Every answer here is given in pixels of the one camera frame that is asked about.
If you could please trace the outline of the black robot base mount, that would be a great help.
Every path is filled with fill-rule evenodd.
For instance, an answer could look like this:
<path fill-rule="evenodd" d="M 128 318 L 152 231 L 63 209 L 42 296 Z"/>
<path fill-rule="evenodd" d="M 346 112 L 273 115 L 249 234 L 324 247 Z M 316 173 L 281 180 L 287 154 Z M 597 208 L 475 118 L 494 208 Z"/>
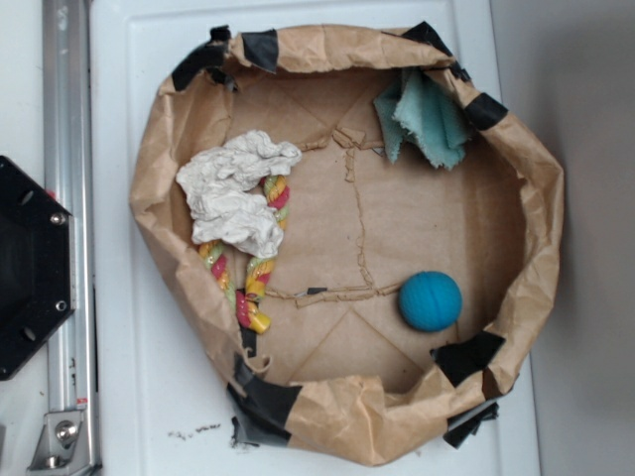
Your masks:
<path fill-rule="evenodd" d="M 14 378 L 72 312 L 70 213 L 1 158 L 1 379 Z"/>

